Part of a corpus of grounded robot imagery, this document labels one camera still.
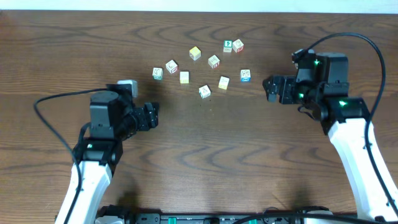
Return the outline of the teal edged block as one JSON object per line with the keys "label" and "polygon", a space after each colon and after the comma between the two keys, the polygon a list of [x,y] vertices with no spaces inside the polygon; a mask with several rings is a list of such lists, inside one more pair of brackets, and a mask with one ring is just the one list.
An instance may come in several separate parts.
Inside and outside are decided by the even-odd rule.
{"label": "teal edged block", "polygon": [[163,68],[154,67],[152,71],[152,77],[154,80],[162,80],[163,79]]}

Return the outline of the red soccer letter block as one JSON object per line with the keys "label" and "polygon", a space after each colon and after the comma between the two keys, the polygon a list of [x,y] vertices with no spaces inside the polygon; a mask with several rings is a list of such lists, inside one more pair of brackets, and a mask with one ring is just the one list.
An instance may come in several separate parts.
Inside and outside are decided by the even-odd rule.
{"label": "red soccer letter block", "polygon": [[243,49],[244,49],[244,44],[243,44],[243,42],[240,39],[237,39],[237,40],[233,41],[233,50],[236,53],[239,53]]}

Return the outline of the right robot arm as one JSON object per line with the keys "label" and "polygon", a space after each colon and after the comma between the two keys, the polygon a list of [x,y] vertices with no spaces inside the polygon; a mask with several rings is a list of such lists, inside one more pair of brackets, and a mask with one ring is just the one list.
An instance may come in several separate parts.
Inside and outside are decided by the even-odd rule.
{"label": "right robot arm", "polygon": [[296,75],[263,81],[267,100],[298,105],[320,122],[343,163],[360,219],[397,221],[397,187],[366,121],[370,112],[362,98],[348,95],[347,56],[309,50],[295,65]]}

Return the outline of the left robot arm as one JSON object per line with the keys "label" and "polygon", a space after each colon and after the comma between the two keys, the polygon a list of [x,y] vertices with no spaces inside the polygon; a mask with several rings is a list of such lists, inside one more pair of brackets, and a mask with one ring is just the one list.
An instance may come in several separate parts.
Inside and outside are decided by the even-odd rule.
{"label": "left robot arm", "polygon": [[75,163],[67,194],[56,223],[94,223],[101,199],[123,154],[123,141],[138,131],[156,128],[159,104],[133,103],[138,96],[135,80],[108,84],[90,97],[90,122],[81,129],[73,149]]}

